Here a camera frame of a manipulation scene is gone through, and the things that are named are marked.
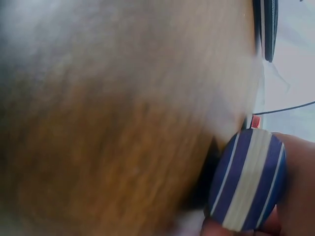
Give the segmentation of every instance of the wooden surface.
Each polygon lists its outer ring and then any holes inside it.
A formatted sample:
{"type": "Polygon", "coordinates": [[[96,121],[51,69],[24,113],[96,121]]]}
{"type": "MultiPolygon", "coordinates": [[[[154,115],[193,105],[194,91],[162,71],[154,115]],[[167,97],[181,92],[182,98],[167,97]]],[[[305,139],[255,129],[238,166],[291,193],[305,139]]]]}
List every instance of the wooden surface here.
{"type": "Polygon", "coordinates": [[[253,107],[251,0],[0,7],[3,235],[162,231],[253,107]]]}

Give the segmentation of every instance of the black wire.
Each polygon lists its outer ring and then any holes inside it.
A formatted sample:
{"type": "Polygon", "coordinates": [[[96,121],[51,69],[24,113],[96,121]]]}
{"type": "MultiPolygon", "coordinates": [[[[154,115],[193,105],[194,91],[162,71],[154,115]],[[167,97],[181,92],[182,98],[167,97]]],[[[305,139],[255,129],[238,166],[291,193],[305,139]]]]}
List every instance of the black wire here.
{"type": "Polygon", "coordinates": [[[276,113],[276,112],[285,112],[285,111],[289,111],[289,110],[293,110],[293,109],[297,109],[297,108],[301,108],[301,107],[306,107],[309,105],[314,104],[315,101],[313,102],[309,102],[300,106],[296,106],[296,107],[290,107],[290,108],[285,108],[285,109],[280,109],[280,110],[274,110],[274,111],[269,111],[269,112],[260,112],[260,113],[255,113],[255,116],[261,116],[261,115],[265,115],[265,114],[271,114],[271,113],[276,113]]]}

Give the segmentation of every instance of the striped round object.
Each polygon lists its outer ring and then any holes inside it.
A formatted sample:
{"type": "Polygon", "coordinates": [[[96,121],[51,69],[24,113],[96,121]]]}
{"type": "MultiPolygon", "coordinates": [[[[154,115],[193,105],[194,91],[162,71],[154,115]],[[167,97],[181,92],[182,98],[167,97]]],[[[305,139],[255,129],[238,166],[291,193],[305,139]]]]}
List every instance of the striped round object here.
{"type": "Polygon", "coordinates": [[[259,228],[282,196],[286,183],[283,143],[270,132],[247,129],[227,144],[209,195],[210,216],[224,228],[259,228]]]}

